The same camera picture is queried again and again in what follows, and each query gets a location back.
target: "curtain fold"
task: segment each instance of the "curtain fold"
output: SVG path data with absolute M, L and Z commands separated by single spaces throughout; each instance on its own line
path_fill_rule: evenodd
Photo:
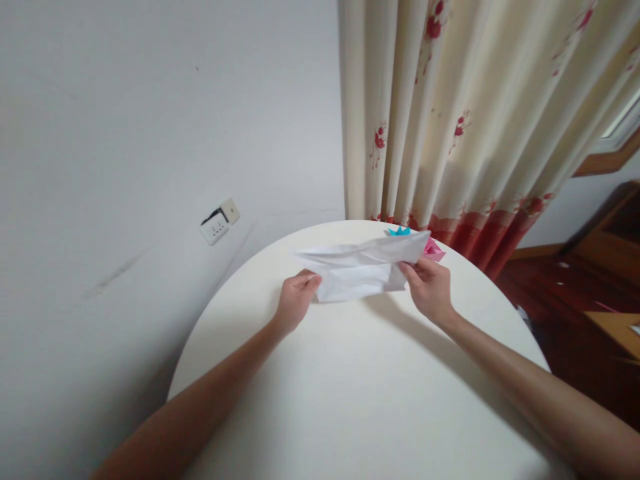
M 495 278 L 640 86 L 636 0 L 350 0 L 347 212 Z

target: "hand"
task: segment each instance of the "hand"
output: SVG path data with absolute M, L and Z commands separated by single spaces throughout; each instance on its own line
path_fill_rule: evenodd
M 424 316 L 442 326 L 455 314 L 451 304 L 449 269 L 433 260 L 421 257 L 415 265 L 400 262 L 411 289 L 411 298 Z
M 306 269 L 295 277 L 286 279 L 282 284 L 280 302 L 272 321 L 282 327 L 285 333 L 295 330 L 307 314 L 313 294 L 321 282 L 320 275 Z

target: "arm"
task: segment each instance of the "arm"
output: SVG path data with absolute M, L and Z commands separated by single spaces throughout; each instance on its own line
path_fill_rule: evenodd
M 273 319 L 150 416 L 105 460 L 94 480 L 182 475 L 271 352 L 304 318 L 320 282 L 309 271 L 285 280 Z
M 416 307 L 501 388 L 529 422 L 590 477 L 640 478 L 640 434 L 616 416 L 462 318 L 449 270 L 426 258 L 400 265 Z

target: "baseboard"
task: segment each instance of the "baseboard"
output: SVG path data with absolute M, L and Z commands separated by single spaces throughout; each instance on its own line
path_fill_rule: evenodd
M 523 258 L 546 257 L 547 255 L 555 255 L 564 245 L 564 243 L 552 243 L 550 245 L 538 245 L 537 247 L 516 249 L 509 257 L 509 260 L 520 260 Z

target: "pink paper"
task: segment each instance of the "pink paper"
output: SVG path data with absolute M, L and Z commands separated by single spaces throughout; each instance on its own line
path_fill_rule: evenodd
M 424 256 L 433 261 L 440 261 L 442 260 L 442 257 L 445 256 L 445 252 L 440 250 L 440 247 L 438 247 L 438 244 L 435 242 L 435 240 L 429 237 L 429 240 L 427 241 L 427 244 L 425 246 Z

